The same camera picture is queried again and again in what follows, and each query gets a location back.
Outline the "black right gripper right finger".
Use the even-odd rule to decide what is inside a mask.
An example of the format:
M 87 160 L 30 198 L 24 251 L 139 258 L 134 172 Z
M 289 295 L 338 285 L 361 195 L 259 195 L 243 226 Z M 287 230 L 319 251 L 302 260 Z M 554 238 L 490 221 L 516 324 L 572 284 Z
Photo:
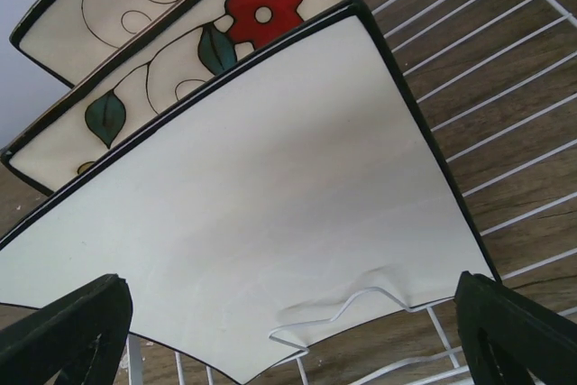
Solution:
M 574 384 L 576 324 L 481 274 L 461 274 L 458 335 L 476 384 Z

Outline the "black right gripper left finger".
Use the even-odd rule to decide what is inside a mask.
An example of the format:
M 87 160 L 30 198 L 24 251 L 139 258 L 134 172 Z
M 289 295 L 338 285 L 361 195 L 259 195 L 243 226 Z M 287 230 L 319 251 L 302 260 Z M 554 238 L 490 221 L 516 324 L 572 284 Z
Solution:
M 132 316 L 124 279 L 89 282 L 1 330 L 1 382 L 112 384 Z

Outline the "plain white square plate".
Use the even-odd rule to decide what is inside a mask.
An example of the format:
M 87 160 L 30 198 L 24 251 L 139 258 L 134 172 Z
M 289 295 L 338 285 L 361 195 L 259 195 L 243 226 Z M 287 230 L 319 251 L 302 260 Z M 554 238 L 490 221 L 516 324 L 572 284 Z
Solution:
M 180 100 L 1 242 L 1 300 L 115 273 L 131 330 L 236 383 L 495 267 L 366 4 Z

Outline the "floral square plate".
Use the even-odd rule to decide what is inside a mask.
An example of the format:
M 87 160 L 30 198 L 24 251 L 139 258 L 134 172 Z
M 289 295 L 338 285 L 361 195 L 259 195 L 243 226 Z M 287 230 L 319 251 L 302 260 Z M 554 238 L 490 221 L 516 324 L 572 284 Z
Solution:
M 182 0 L 38 0 L 10 42 L 26 58 L 74 87 Z
M 342 0 L 182 0 L 1 152 L 50 195 L 180 99 Z

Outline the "floral square plate front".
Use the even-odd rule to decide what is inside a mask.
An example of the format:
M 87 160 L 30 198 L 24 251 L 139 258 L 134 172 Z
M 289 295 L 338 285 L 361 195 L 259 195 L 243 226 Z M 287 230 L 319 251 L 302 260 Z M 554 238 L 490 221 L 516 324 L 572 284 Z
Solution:
M 50 195 L 180 99 L 342 0 L 182 0 L 1 152 Z

